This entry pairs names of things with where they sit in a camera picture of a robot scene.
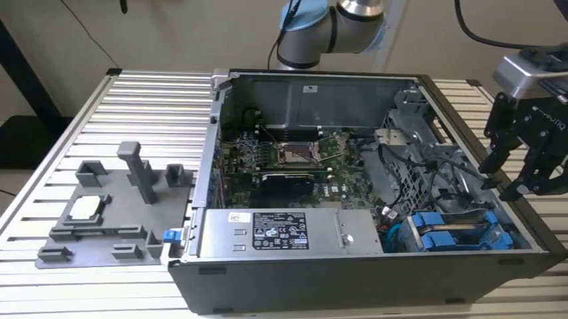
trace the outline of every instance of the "warning label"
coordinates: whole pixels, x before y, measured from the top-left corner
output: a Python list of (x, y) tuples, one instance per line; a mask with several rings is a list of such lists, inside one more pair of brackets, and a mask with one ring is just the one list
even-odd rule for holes
[(305, 213), (254, 213), (253, 247), (270, 249), (309, 249)]

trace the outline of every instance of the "black cable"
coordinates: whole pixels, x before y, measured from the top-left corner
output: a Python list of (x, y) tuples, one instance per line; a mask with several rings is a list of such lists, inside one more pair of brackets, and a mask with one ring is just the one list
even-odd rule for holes
[(465, 171), (471, 176), (476, 177), (480, 181), (485, 181), (487, 178), (483, 177), (473, 169), (469, 169), (468, 167), (460, 165), (457, 162), (448, 158), (442, 158), (440, 156), (432, 156), (430, 158), (425, 158), (425, 160), (436, 160), (442, 161), (444, 163), (452, 165), (454, 168), (460, 169), (461, 171)]
[(456, 17), (459, 18), (459, 24), (461, 27), (463, 32), (467, 34), (467, 36), (469, 38), (472, 38), (475, 41), (477, 41), (479, 43), (483, 43), (484, 45), (491, 45), (493, 47), (500, 47), (500, 48), (505, 48), (505, 49), (524, 49), (527, 47), (536, 47), (535, 45), (519, 45), (515, 43), (505, 43), (505, 42), (499, 42), (495, 40), (489, 40), (487, 38), (480, 37), (479, 35), (476, 35), (472, 30), (469, 30), (467, 24), (465, 24), (465, 20), (464, 20), (464, 15), (461, 13), (461, 1), (460, 0), (453, 0), (453, 4), (456, 7)]
[(0, 193), (4, 193), (7, 195), (16, 197), (16, 194), (13, 194), (11, 191), (4, 191), (3, 189), (0, 189)]
[(388, 146), (386, 144), (384, 144), (384, 143), (381, 143), (380, 144), (380, 149), (386, 149), (386, 151), (389, 151), (389, 153), (390, 153), (390, 155), (397, 159), (397, 160), (400, 160), (402, 163), (405, 163), (405, 164), (408, 164), (409, 166), (413, 166), (413, 167), (426, 167), (426, 164), (424, 164), (424, 163), (417, 163), (417, 162), (414, 162), (414, 161), (410, 161), (409, 159), (405, 159), (402, 156), (400, 156), (398, 154), (397, 154), (397, 152), (394, 152), (394, 150), (390, 148), (390, 146)]
[(394, 172), (394, 170), (390, 168), (386, 160), (385, 160), (385, 155), (382, 153), (382, 148), (378, 147), (377, 148), (377, 153), (380, 155), (380, 161), (382, 163), (382, 167), (385, 168), (385, 171), (388, 171), (388, 173), (394, 177), (397, 184), (398, 184), (398, 195), (393, 201), (393, 203), (388, 204), (386, 206), (392, 209), (400, 202), (400, 199), (402, 198), (402, 179), (400, 178), (398, 174)]
[(79, 22), (80, 26), (83, 27), (83, 30), (86, 31), (88, 38), (92, 40), (92, 42), (95, 42), (96, 46), (103, 51), (103, 53), (107, 55), (108, 59), (112, 61), (112, 64), (118, 68), (119, 66), (118, 66), (118, 63), (116, 63), (115, 59), (110, 56), (107, 50), (104, 50), (104, 48), (102, 47), (102, 45), (99, 44), (99, 42), (96, 42), (95, 38), (92, 37), (91, 33), (88, 32), (88, 29), (87, 29), (86, 25), (83, 24), (83, 22), (80, 22), (80, 19), (79, 19), (78, 15), (72, 11), (72, 9), (70, 8), (70, 6), (64, 2), (64, 0), (59, 0), (59, 1), (62, 2), (62, 4), (64, 5), (64, 7), (67, 8), (67, 10), (71, 12), (72, 16), (75, 17), (75, 20)]
[(291, 23), (291, 19), (295, 16), (295, 13), (297, 13), (299, 4), (302, 3), (302, 0), (298, 0), (294, 7), (291, 7), (293, 3), (294, 3), (294, 0), (290, 0), (290, 3), (287, 5), (287, 10), (286, 10), (286, 15), (283, 16), (282, 29), (281, 29), (281, 32), (278, 33), (277, 40), (274, 41), (273, 47), (270, 49), (269, 58), (266, 59), (266, 70), (270, 70), (270, 60), (273, 58), (274, 50), (277, 49), (277, 47), (279, 47), (282, 39), (285, 38), (286, 28), (289, 27), (289, 25)]

